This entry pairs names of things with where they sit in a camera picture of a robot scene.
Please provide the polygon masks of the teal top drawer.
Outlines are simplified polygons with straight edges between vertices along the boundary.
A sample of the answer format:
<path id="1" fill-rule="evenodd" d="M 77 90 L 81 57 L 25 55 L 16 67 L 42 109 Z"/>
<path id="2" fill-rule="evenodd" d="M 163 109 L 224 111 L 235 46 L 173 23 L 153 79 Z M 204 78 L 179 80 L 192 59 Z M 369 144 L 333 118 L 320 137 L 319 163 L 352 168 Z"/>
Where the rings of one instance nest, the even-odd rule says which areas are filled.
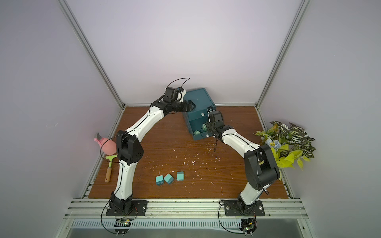
<path id="1" fill-rule="evenodd" d="M 214 107 L 214 106 L 210 106 L 207 108 L 199 108 L 199 109 L 195 108 L 191 112 L 188 112 L 188 117 L 189 117 L 189 120 L 191 120 L 191 121 L 196 120 L 196 119 L 200 119 L 200 118 L 204 118 L 204 117 L 208 116 L 209 112 L 212 112 L 215 110 L 216 110 L 216 107 Z"/>

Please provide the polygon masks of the teal plug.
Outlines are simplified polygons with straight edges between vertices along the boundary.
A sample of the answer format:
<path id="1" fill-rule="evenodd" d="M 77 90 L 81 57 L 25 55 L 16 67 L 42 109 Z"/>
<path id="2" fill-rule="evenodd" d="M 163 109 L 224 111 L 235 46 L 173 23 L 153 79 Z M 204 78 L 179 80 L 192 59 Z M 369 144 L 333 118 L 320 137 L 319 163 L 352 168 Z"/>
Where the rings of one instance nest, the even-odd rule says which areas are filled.
<path id="1" fill-rule="evenodd" d="M 167 174 L 165 177 L 164 177 L 164 180 L 167 184 L 172 184 L 173 181 L 174 181 L 174 178 L 171 174 Z"/>
<path id="2" fill-rule="evenodd" d="M 176 174 L 176 180 L 177 181 L 183 181 L 184 180 L 184 172 L 183 171 L 177 172 L 177 174 Z"/>
<path id="3" fill-rule="evenodd" d="M 158 185 L 158 186 L 163 185 L 165 182 L 164 177 L 162 175 L 156 176 L 155 182 L 156 182 L 156 185 Z"/>

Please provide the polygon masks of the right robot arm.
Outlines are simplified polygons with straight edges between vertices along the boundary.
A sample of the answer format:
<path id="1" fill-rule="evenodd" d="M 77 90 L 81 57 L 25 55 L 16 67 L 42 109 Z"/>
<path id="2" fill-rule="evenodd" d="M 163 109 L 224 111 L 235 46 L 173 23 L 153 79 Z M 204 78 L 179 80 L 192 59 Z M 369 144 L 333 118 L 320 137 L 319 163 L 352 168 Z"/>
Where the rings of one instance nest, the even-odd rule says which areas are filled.
<path id="1" fill-rule="evenodd" d="M 262 193 L 268 194 L 268 188 L 280 178 L 273 152 L 270 146 L 255 144 L 226 125 L 220 111 L 209 112 L 208 118 L 208 134 L 233 148 L 244 159 L 247 184 L 238 196 L 237 206 L 242 213 L 248 213 Z"/>

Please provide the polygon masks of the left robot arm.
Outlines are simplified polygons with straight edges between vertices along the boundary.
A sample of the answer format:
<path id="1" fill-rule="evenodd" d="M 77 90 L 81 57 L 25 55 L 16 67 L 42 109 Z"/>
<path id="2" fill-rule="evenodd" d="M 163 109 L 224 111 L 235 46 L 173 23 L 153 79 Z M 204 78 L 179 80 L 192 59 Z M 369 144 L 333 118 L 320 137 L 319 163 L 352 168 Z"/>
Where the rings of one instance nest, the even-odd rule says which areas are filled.
<path id="1" fill-rule="evenodd" d="M 133 180 L 138 162 L 142 159 L 144 149 L 141 142 L 145 135 L 171 112 L 191 112 L 196 105 L 191 100 L 182 102 L 165 102 L 156 100 L 147 113 L 133 126 L 117 133 L 117 154 L 119 158 L 118 182 L 110 197 L 110 208 L 127 213 L 132 208 Z"/>

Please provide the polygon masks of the teal three-drawer cabinet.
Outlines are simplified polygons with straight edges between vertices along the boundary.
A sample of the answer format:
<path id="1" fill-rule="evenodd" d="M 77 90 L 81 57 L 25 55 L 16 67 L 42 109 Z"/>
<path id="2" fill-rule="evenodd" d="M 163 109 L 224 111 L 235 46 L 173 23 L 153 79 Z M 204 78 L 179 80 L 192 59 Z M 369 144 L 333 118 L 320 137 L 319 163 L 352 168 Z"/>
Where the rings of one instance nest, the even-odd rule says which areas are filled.
<path id="1" fill-rule="evenodd" d="M 192 100 L 197 109 L 210 106 L 216 107 L 205 88 L 188 91 L 185 95 L 185 100 Z M 183 113 L 183 116 L 185 115 L 188 117 L 188 112 Z"/>

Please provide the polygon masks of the artificial green plant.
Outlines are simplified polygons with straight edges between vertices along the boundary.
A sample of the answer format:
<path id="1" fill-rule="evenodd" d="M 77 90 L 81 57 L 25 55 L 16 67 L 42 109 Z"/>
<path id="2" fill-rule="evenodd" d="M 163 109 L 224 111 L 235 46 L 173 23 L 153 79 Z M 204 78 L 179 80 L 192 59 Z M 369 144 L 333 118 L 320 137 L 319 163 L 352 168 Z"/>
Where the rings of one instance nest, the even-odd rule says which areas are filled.
<path id="1" fill-rule="evenodd" d="M 271 148 L 278 168 L 304 168 L 304 162 L 314 158 L 316 148 L 312 146 L 314 138 L 310 137 L 304 128 L 293 123 L 284 124 L 271 122 L 266 131 L 256 131 L 261 138 L 261 144 Z"/>

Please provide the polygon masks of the right electronics board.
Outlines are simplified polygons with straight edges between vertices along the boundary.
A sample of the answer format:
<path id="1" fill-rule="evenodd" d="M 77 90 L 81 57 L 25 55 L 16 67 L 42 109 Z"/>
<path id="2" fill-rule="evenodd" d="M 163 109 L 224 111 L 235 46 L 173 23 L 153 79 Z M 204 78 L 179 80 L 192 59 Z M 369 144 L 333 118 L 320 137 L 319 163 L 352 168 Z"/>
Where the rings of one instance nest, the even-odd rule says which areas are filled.
<path id="1" fill-rule="evenodd" d="M 248 218 L 248 219 L 242 219 L 241 220 L 241 227 L 240 231 L 244 233 L 245 236 L 247 235 L 253 235 L 253 233 L 258 228 L 258 222 L 255 218 Z"/>

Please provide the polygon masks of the electronics board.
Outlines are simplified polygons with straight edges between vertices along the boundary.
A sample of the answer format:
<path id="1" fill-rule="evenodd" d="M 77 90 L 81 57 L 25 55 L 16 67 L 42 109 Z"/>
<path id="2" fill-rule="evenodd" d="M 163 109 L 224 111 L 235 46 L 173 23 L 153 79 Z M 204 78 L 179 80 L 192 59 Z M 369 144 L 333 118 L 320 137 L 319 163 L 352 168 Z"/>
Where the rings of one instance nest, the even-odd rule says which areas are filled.
<path id="1" fill-rule="evenodd" d="M 240 231 L 244 233 L 245 236 L 247 235 L 253 235 L 253 233 L 258 228 L 258 222 L 255 218 L 248 218 L 248 219 L 242 219 L 241 220 L 241 227 Z"/>
<path id="2" fill-rule="evenodd" d="M 132 226 L 130 219 L 117 219 L 114 223 L 114 231 L 117 235 L 125 235 Z"/>

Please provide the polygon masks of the left electronics board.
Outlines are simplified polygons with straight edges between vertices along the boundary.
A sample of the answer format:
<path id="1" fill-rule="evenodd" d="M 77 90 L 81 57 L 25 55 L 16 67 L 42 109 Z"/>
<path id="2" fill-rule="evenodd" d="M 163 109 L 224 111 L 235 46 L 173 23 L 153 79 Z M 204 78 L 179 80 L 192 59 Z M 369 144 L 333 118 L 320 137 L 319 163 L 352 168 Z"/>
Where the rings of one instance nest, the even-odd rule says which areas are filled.
<path id="1" fill-rule="evenodd" d="M 114 231 L 117 235 L 125 235 L 132 226 L 130 219 L 117 219 L 114 223 Z"/>

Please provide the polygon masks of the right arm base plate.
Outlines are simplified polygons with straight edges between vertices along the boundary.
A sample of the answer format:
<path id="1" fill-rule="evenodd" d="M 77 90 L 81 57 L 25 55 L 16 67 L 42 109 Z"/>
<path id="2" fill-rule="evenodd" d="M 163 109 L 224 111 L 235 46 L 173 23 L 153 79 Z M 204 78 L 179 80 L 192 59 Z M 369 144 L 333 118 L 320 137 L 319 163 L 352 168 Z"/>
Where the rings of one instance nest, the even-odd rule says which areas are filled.
<path id="1" fill-rule="evenodd" d="M 257 200 L 252 205 L 246 205 L 240 200 L 221 200 L 224 208 L 225 216 L 249 216 L 249 217 L 263 217 L 265 216 L 265 209 L 262 201 Z"/>

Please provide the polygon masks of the green wooden-handled tool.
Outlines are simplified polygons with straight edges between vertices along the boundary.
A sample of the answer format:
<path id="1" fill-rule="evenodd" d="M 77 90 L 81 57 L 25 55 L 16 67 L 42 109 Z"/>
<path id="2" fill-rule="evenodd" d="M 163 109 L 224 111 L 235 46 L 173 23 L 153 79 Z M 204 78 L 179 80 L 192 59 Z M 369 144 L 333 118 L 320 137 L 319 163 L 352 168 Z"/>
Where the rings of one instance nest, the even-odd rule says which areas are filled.
<path id="1" fill-rule="evenodd" d="M 105 157 L 105 159 L 109 161 L 108 168 L 107 168 L 107 171 L 106 171 L 106 176 L 105 176 L 105 182 L 106 183 L 110 182 L 110 178 L 111 178 L 111 174 L 112 174 L 113 160 L 115 158 L 117 158 L 117 156 L 118 156 L 117 154 L 114 154 L 114 155 L 108 155 L 108 156 Z"/>

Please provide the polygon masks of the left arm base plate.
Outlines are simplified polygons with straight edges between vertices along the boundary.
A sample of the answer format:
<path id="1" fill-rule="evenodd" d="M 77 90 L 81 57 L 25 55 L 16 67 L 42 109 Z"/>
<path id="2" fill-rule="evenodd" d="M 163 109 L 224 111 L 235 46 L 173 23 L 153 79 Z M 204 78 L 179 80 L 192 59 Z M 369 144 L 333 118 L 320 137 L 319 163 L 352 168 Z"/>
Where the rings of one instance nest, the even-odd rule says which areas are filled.
<path id="1" fill-rule="evenodd" d="M 109 201 L 106 216 L 145 216 L 147 200 Z"/>

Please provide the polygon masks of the aluminium front rail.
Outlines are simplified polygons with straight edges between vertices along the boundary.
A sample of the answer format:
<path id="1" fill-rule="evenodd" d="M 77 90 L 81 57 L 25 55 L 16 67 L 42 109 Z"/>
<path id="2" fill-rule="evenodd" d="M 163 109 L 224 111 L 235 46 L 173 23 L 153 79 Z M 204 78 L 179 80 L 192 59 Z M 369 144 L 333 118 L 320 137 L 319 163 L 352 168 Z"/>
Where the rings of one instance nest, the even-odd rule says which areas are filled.
<path id="1" fill-rule="evenodd" d="M 201 218 L 212 219 L 218 215 L 225 218 L 224 208 L 219 199 L 134 199 L 147 200 L 145 219 Z M 304 205 L 299 199 L 262 199 L 266 219 L 307 219 Z M 106 216 L 107 199 L 74 199 L 64 215 L 66 219 L 117 218 Z"/>

